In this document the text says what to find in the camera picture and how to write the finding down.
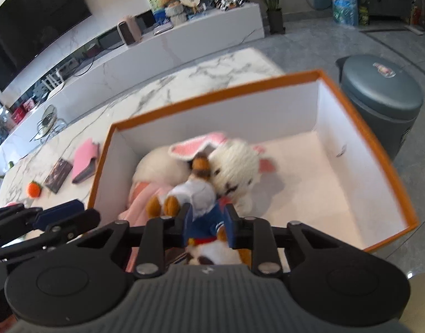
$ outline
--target box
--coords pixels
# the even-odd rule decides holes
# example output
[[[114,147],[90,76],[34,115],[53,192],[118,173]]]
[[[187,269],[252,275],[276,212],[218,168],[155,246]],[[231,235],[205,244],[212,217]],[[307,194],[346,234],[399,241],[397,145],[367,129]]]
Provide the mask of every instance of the box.
[[[315,70],[219,90],[111,126],[89,198],[101,224],[125,210],[150,150],[211,131],[266,148],[277,166],[252,192],[254,215],[298,220],[372,251],[418,225],[384,150],[338,86]]]

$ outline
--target television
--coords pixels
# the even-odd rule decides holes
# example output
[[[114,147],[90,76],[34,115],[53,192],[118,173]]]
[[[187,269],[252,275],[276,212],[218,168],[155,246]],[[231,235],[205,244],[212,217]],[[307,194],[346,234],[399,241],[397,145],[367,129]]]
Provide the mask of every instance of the television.
[[[5,0],[0,6],[0,89],[91,15],[84,0]]]

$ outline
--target black plant pot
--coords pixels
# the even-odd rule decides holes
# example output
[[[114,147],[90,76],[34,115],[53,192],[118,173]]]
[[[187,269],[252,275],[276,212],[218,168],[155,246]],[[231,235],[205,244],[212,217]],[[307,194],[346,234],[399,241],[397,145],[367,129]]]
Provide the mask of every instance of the black plant pot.
[[[277,9],[275,11],[268,10],[266,13],[268,14],[271,34],[284,34],[285,28],[283,27],[282,9]]]

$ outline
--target gray trash can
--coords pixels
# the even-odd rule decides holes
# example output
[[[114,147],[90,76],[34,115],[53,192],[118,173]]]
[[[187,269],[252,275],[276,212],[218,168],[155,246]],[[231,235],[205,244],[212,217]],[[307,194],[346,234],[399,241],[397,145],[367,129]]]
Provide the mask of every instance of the gray trash can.
[[[353,55],[342,66],[341,86],[393,160],[423,103],[418,83],[402,68],[373,55]]]

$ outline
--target dark small box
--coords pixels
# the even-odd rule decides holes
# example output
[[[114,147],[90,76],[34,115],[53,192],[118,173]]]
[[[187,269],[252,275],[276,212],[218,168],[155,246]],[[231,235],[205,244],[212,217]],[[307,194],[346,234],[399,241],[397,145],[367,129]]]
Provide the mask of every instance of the dark small box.
[[[58,193],[67,176],[72,170],[72,164],[63,158],[59,158],[52,171],[44,181],[44,185],[53,193]]]

